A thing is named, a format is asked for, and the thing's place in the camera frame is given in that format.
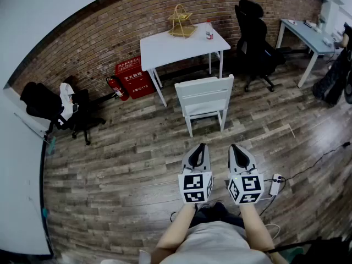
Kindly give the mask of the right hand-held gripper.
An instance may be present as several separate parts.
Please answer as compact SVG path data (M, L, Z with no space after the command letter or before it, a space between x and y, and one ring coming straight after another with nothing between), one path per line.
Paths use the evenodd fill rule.
M232 144L229 147L229 169L232 173L251 171L256 168L254 156L245 148ZM255 204L264 193L262 174L233 175L228 191L236 205Z

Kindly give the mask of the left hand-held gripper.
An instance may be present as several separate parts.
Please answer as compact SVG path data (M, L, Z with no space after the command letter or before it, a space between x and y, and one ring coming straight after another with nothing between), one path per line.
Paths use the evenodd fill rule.
M213 173L207 172L211 169L208 146L200 143L189 150L182 159L181 169L183 171L178 175L178 181L183 202L207 202L213 188Z

